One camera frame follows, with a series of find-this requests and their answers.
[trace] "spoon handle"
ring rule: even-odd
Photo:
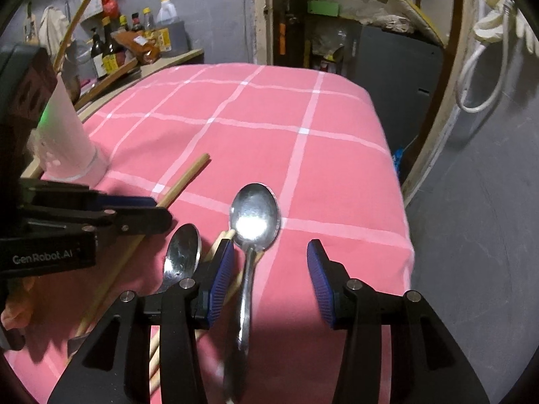
[[[228,328],[228,348],[225,357],[223,387],[225,402],[238,404],[241,400],[247,375],[247,354],[251,331],[251,304],[254,281],[254,265],[257,253],[254,248],[245,251],[245,265],[240,298]]]

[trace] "large metal spoon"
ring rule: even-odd
[[[190,278],[200,261],[202,241],[193,224],[181,225],[170,239],[163,267],[163,282],[155,293],[162,293],[184,278]],[[89,332],[67,341],[67,356],[70,358],[82,346]]]
[[[247,374],[254,261],[258,252],[275,241],[281,226],[281,214],[275,195],[261,183],[243,187],[230,207],[230,228],[234,242],[245,253],[241,294],[228,329],[224,366],[224,394],[227,404],[241,400]]]

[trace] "wooden chopstick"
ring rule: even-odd
[[[187,184],[196,176],[196,174],[202,170],[202,168],[207,164],[209,160],[210,156],[208,154],[203,154],[202,156],[200,156],[194,162],[194,164],[189,167],[189,169],[184,173],[180,180],[177,181],[177,183],[168,191],[168,193],[157,204],[157,206],[162,208],[168,208],[172,204],[172,202],[174,202],[174,200],[180,195],[185,186],[187,186]],[[79,328],[77,328],[75,337],[81,336],[88,331],[88,328],[95,320],[98,310],[101,307],[104,299],[106,298],[109,290],[116,282],[118,276],[131,258],[131,255],[133,255],[133,253],[136,251],[136,248],[139,246],[144,237],[144,235],[133,236],[130,244],[124,251],[123,255],[118,261],[116,261],[114,268],[111,270],[111,272],[107,274],[105,280],[99,285],[99,287],[95,291],[93,302],[84,312],[83,319],[80,322]]]
[[[214,244],[206,254],[206,257],[204,257],[203,262],[211,261],[214,259],[215,252],[217,252],[217,248],[219,247],[219,244],[221,243],[221,240],[228,239],[232,240],[235,235],[235,230],[230,229],[228,231],[222,231],[217,239],[214,241]],[[150,340],[150,379],[152,376],[155,375],[157,370],[159,369],[159,362],[160,362],[160,351],[159,351],[159,342],[160,342],[161,332],[158,330],[152,339]]]
[[[258,264],[258,262],[262,259],[264,255],[264,252],[259,252],[257,254],[257,257],[255,258],[254,264],[255,266]],[[228,288],[228,291],[226,292],[225,301],[223,302],[223,306],[225,306],[228,302],[230,302],[230,299],[233,298],[233,296],[236,294],[236,292],[239,289],[239,286],[242,284],[242,278],[243,278],[243,270],[240,270],[238,272],[238,275],[236,275],[235,280],[232,282],[230,287]],[[200,337],[204,335],[203,330],[196,330],[195,331],[195,337],[196,340],[198,340]],[[161,386],[161,374],[160,371],[157,370],[157,372],[152,376],[152,379],[150,379],[150,396],[152,396],[157,389]]]

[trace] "screw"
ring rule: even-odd
[[[195,285],[195,280],[193,278],[184,278],[180,281],[180,287],[183,289],[190,289]]]
[[[131,290],[125,291],[120,295],[120,301],[122,302],[129,302],[132,301],[134,298],[135,292]]]
[[[409,301],[412,301],[412,302],[419,302],[422,299],[421,293],[415,290],[410,290],[408,293],[406,293],[406,297],[408,298]]]
[[[363,283],[359,279],[352,278],[347,281],[346,287],[350,290],[359,290],[363,287]]]

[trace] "pink tablecloth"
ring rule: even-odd
[[[255,275],[243,402],[330,403],[344,334],[328,329],[318,313],[308,241],[320,238],[351,276],[387,293],[409,288],[413,265],[399,184],[368,94],[340,76],[311,70],[182,66],[124,91],[85,128],[111,158],[99,186],[109,193],[159,198],[209,152],[209,166],[170,209],[179,224],[194,223],[206,245],[227,229],[228,206],[242,186],[256,181],[273,189],[284,224]],[[122,244],[96,267],[39,279],[28,347],[7,359],[40,403],[61,375],[66,340]],[[125,289],[155,290],[165,248],[163,237],[146,240],[108,301]],[[220,354],[229,313],[199,343],[211,403],[222,402]],[[384,363],[381,402],[388,402],[389,368]],[[152,400],[158,402],[159,392]]]

